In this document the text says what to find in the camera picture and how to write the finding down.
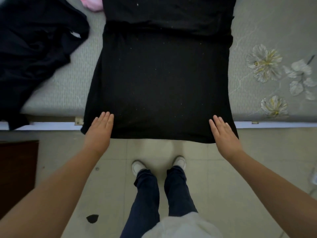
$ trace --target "white sneaker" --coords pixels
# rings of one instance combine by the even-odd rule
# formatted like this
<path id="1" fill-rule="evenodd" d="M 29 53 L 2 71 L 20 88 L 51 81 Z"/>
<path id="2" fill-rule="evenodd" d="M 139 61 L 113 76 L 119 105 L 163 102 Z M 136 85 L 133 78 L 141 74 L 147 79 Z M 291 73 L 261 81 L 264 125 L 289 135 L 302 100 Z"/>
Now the white sneaker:
<path id="1" fill-rule="evenodd" d="M 138 173 L 144 169 L 146 169 L 146 166 L 141 161 L 136 160 L 132 163 L 132 172 L 135 177 L 137 177 Z"/>
<path id="2" fill-rule="evenodd" d="M 186 160 L 183 156 L 177 156 L 174 160 L 173 166 L 179 166 L 180 168 L 182 168 L 183 170 L 186 169 Z"/>

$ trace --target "pink cloth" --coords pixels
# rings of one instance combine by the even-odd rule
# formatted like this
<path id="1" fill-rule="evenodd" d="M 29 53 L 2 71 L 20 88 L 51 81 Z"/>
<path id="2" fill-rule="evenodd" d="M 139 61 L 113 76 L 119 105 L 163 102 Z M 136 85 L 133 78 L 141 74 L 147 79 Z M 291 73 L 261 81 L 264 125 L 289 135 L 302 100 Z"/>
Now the pink cloth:
<path id="1" fill-rule="evenodd" d="M 91 11 L 98 12 L 103 10 L 102 0 L 81 0 L 84 7 Z"/>

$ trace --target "leg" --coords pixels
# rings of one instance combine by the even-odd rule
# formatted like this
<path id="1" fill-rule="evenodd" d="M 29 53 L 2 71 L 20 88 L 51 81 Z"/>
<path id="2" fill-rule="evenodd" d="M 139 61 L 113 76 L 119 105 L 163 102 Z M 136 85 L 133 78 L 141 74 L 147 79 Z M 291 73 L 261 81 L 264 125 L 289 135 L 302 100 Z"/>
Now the leg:
<path id="1" fill-rule="evenodd" d="M 134 168 L 133 171 L 137 175 L 134 185 L 137 187 L 138 193 L 120 238 L 141 238 L 159 222 L 157 179 L 149 169 L 141 168 L 137 172 Z"/>
<path id="2" fill-rule="evenodd" d="M 169 216 L 180 217 L 190 212 L 197 212 L 186 184 L 186 176 L 183 170 L 185 167 L 184 157 L 178 156 L 174 166 L 167 171 L 164 190 L 168 199 Z"/>

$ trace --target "black stain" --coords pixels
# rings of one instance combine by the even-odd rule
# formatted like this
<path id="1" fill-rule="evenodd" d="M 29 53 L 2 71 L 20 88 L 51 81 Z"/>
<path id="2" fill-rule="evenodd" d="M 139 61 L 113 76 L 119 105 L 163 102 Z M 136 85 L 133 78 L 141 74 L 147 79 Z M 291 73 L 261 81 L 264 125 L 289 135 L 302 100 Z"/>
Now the black stain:
<path id="1" fill-rule="evenodd" d="M 90 216 L 87 216 L 86 219 L 88 220 L 89 223 L 93 224 L 97 222 L 98 217 L 99 215 L 90 215 Z"/>

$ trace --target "white shirt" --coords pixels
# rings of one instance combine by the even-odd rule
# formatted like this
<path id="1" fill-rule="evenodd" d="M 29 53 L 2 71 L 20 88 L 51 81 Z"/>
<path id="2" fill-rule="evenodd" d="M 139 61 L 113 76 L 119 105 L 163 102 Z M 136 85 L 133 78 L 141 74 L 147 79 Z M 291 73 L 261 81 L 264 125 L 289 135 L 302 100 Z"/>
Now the white shirt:
<path id="1" fill-rule="evenodd" d="M 165 217 L 142 238 L 223 238 L 220 231 L 201 218 L 198 213 L 190 212 L 182 217 Z"/>

